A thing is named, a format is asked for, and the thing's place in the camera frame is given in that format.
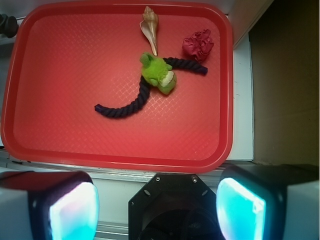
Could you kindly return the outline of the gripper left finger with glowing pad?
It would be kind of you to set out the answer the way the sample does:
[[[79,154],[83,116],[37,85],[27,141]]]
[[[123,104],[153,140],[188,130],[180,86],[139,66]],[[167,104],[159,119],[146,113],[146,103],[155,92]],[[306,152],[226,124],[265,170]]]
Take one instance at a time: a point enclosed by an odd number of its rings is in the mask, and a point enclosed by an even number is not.
[[[99,195],[84,171],[0,174],[2,240],[93,240]]]

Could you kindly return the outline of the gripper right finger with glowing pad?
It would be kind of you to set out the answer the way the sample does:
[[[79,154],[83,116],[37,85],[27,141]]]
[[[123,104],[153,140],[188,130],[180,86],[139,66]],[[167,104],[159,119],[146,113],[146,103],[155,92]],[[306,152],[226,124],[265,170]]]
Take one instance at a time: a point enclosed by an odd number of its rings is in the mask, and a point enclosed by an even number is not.
[[[318,240],[319,167],[230,165],[218,183],[216,210],[227,240]]]

